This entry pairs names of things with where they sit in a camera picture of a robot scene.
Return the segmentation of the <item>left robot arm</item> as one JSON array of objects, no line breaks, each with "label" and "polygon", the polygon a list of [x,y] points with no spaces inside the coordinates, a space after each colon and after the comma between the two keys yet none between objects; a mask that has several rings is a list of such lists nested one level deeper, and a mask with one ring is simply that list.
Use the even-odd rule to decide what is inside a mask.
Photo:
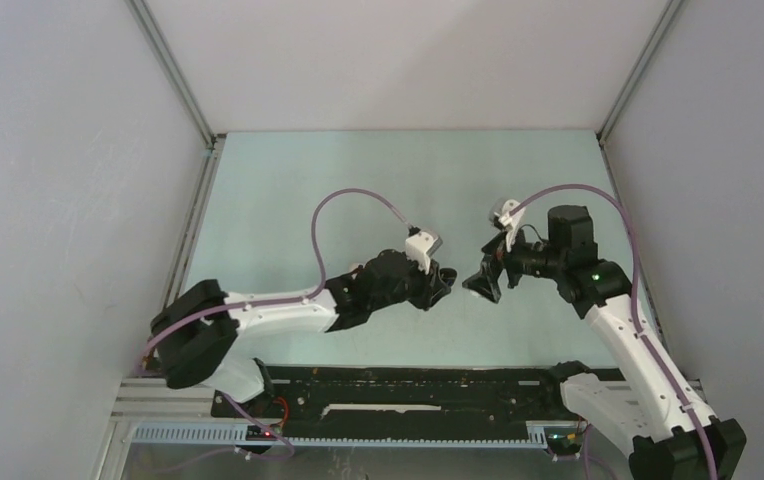
[{"label": "left robot arm", "polygon": [[159,368],[168,388],[205,385],[228,394],[250,416],[274,403],[262,360],[242,341],[287,333],[332,333],[365,324],[381,309],[404,302],[427,311],[449,295],[458,273],[431,261],[422,271],[402,251],[384,250],[325,281],[316,295],[287,300],[224,291],[217,280],[196,283],[150,323]]}]

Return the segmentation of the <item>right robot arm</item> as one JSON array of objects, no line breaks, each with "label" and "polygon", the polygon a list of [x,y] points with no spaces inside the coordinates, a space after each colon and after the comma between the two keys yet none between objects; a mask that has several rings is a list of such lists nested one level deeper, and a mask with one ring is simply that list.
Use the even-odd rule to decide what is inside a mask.
[{"label": "right robot arm", "polygon": [[576,414],[626,457],[636,479],[730,479],[746,446],[734,420],[722,420],[689,384],[632,296],[619,264],[600,257],[594,226],[584,206],[548,211],[548,237],[527,241],[519,202],[500,200],[489,214],[499,233],[483,246],[476,274],[465,289],[499,302],[500,275],[515,287],[524,276],[555,282],[605,345],[625,379],[634,404],[610,391],[579,361],[547,373],[539,392],[543,411],[554,418]]}]

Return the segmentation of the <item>black earbud charging case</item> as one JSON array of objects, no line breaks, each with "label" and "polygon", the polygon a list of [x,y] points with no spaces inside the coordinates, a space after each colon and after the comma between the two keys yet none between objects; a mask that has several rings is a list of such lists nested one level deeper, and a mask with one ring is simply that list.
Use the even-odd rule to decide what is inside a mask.
[{"label": "black earbud charging case", "polygon": [[445,288],[447,290],[451,290],[452,287],[455,285],[458,273],[453,268],[440,268],[438,271],[439,279],[443,282],[445,285]]}]

